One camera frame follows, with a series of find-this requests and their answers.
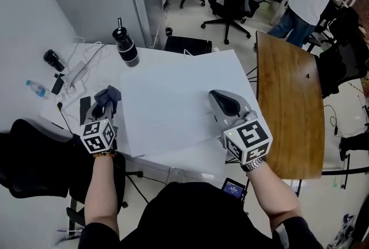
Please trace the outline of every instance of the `white sleeve stripe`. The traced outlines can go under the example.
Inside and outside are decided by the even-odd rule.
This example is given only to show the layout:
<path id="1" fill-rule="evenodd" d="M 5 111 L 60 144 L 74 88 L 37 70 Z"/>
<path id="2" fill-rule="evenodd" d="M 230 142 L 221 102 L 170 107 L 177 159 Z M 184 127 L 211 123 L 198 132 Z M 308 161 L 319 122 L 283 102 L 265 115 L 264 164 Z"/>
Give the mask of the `white sleeve stripe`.
<path id="1" fill-rule="evenodd" d="M 276 232 L 279 235 L 283 248 L 289 249 L 288 235 L 287 235 L 286 228 L 284 227 L 284 224 L 280 224 L 279 226 L 277 226 Z"/>

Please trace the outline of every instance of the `watch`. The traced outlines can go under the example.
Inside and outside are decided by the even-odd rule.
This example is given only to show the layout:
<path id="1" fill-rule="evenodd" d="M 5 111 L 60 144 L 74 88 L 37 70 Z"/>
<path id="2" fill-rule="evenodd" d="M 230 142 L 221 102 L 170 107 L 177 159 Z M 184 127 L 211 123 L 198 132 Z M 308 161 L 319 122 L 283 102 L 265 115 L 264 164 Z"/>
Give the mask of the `watch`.
<path id="1" fill-rule="evenodd" d="M 251 162 L 249 162 L 245 165 L 241 165 L 241 168 L 245 172 L 250 172 L 250 171 L 255 170 L 256 168 L 258 168 L 260 166 L 261 162 L 263 162 L 263 159 L 257 158 L 254 161 L 251 161 Z"/>

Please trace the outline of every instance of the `black pants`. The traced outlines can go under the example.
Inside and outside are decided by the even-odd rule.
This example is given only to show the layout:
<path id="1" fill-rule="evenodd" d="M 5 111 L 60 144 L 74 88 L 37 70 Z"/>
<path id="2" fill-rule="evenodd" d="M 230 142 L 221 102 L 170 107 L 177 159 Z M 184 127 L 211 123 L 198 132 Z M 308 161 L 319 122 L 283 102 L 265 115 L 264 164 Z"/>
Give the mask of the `black pants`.
<path id="1" fill-rule="evenodd" d="M 349 138 L 342 138 L 342 150 L 369 150 L 369 132 Z"/>

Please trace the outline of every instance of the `brown wooden tabletop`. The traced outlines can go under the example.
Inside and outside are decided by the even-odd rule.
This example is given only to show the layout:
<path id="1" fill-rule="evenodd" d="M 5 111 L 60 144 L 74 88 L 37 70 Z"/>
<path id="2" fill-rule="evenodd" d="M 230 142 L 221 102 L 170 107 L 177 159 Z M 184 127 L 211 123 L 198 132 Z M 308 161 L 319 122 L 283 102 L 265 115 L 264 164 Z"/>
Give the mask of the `brown wooden tabletop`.
<path id="1" fill-rule="evenodd" d="M 319 178 L 325 129 L 314 56 L 260 31 L 257 47 L 257 97 L 273 136 L 267 162 L 282 179 Z"/>

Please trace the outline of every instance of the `black and white marker cube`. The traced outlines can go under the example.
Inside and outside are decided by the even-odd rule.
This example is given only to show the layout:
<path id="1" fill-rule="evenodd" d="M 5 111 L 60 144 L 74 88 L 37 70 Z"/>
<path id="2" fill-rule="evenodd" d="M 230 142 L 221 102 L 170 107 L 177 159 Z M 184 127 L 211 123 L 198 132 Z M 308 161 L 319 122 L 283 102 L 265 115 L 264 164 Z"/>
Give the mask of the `black and white marker cube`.
<path id="1" fill-rule="evenodd" d="M 247 164 L 268 154 L 272 141 L 272 135 L 263 118 L 247 121 L 224 132 L 225 148 L 241 164 Z"/>
<path id="2" fill-rule="evenodd" d="M 109 119 L 84 124 L 81 128 L 81 139 L 89 153 L 100 153 L 110 149 L 115 133 Z"/>

